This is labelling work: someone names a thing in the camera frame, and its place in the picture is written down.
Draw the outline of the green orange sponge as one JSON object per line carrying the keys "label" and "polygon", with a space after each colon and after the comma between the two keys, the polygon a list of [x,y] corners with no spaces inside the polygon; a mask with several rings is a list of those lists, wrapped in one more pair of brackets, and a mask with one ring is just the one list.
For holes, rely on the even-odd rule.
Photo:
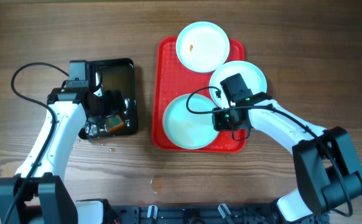
{"label": "green orange sponge", "polygon": [[124,121],[121,119],[120,115],[116,114],[110,117],[107,117],[105,120],[106,130],[108,132],[115,132],[118,129],[121,129],[125,126]]}

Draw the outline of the white plate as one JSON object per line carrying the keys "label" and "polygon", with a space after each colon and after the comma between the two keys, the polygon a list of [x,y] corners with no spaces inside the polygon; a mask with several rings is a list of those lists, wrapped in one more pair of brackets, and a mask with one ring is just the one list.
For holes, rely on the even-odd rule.
{"label": "white plate", "polygon": [[242,103],[250,105],[251,97],[260,92],[267,92],[267,81],[262,71],[252,63],[236,60],[227,62],[216,69],[210,78],[209,86],[215,86],[221,90],[221,97],[216,96],[217,90],[210,89],[210,96],[215,104],[220,108],[229,108],[228,101],[222,90],[220,82],[226,78],[240,73],[247,88],[251,90],[251,95],[247,96]]}
{"label": "white plate", "polygon": [[180,32],[175,50],[186,68],[208,73],[225,63],[230,54],[230,40],[218,25],[206,21],[194,22]]}
{"label": "white plate", "polygon": [[193,114],[215,107],[211,99],[203,95],[185,94],[172,100],[166,107],[162,125],[167,138],[183,149],[200,149],[211,144],[219,135],[214,130],[211,114]]}

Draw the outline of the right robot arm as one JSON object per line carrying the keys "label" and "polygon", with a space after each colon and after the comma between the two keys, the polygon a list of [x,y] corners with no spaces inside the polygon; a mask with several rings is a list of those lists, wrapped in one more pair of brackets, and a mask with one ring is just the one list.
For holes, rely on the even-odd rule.
{"label": "right robot arm", "polygon": [[326,129],[288,112],[265,92],[253,92],[239,73],[220,80],[215,91],[222,107],[213,109],[216,130],[256,129],[293,156],[297,189],[279,198],[276,208],[285,222],[296,222],[346,204],[362,195],[362,165],[351,136],[342,127]]}

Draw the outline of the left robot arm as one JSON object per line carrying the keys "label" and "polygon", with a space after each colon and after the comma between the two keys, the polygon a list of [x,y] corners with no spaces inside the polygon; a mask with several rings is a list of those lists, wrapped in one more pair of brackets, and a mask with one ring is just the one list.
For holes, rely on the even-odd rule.
{"label": "left robot arm", "polygon": [[129,100],[103,90],[103,78],[127,58],[70,62],[62,86],[48,95],[44,124],[13,177],[0,178],[2,223],[119,223],[106,199],[73,202],[63,183],[77,136],[112,136],[126,129]]}

